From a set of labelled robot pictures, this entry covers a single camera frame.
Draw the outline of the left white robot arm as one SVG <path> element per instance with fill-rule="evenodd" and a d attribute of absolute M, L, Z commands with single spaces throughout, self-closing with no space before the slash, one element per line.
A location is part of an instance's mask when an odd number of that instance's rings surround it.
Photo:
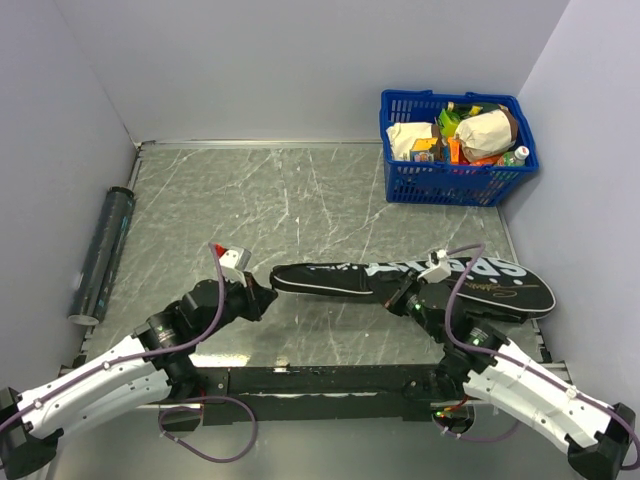
<path fill-rule="evenodd" d="M 61 440 L 147 403 L 184 402 L 199 378 L 190 356 L 236 318 L 256 322 L 275 290 L 251 275 L 204 280 L 94 360 L 41 387 L 1 392 L 1 468 L 21 479 L 49 464 Z"/>

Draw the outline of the black shuttlecock tube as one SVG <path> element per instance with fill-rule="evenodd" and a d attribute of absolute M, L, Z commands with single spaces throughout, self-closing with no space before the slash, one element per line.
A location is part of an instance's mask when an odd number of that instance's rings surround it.
<path fill-rule="evenodd" d="M 107 191 L 69 308 L 70 322 L 95 326 L 104 321 L 135 203 L 129 188 Z"/>

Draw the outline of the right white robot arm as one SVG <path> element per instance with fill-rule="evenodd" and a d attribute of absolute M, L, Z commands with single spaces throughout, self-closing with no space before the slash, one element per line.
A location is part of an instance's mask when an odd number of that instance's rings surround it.
<path fill-rule="evenodd" d="M 406 276 L 381 303 L 397 316 L 411 317 L 442 344 L 436 384 L 444 396 L 465 393 L 509 414 L 564 452 L 585 479 L 615 479 L 630 470 L 625 458 L 638 442 L 634 411 L 596 400 L 560 379 L 470 315 L 447 285 Z"/>

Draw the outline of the black racket bag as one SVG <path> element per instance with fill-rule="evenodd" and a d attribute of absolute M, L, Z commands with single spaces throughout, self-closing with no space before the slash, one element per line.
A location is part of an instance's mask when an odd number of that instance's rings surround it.
<path fill-rule="evenodd" d="M 421 274 L 430 267 L 428 260 L 277 265 L 271 270 L 270 283 L 283 292 L 373 298 L 376 287 L 398 287 L 405 273 Z M 474 263 L 458 296 L 480 315 L 495 311 L 500 320 L 512 323 L 543 318 L 556 306 L 553 291 L 541 277 L 495 257 L 481 257 Z"/>

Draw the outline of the blue plastic basket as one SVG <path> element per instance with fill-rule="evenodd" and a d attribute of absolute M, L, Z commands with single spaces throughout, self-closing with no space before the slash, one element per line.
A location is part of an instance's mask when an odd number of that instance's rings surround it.
<path fill-rule="evenodd" d="M 520 167 L 455 165 L 448 162 L 408 162 L 392 155 L 386 129 L 399 121 L 434 120 L 449 102 L 474 101 L 507 107 L 518 123 L 515 145 L 530 154 Z M 494 207 L 539 170 L 536 145 L 529 123 L 516 97 L 467 92 L 438 94 L 431 90 L 387 89 L 381 93 L 379 130 L 383 145 L 386 200 L 390 203 Z"/>

